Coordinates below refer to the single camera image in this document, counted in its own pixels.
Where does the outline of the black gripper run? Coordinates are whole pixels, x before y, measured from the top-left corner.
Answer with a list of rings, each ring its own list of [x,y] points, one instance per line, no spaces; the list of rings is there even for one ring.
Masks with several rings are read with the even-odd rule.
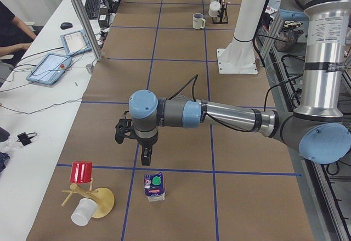
[[[151,131],[141,131],[136,129],[137,141],[142,146],[141,164],[150,166],[151,148],[158,141],[158,128]]]

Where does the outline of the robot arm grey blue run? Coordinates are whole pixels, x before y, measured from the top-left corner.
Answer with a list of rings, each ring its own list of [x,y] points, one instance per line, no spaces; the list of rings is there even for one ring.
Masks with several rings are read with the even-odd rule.
[[[158,98],[148,90],[129,99],[127,127],[116,126],[115,139],[135,139],[141,163],[150,165],[152,147],[162,126],[195,128],[203,122],[239,132],[259,132],[300,153],[307,160],[330,164],[350,149],[350,132],[338,109],[350,0],[281,0],[279,13],[292,20],[308,19],[303,87],[299,106],[291,113],[246,109],[175,94]]]

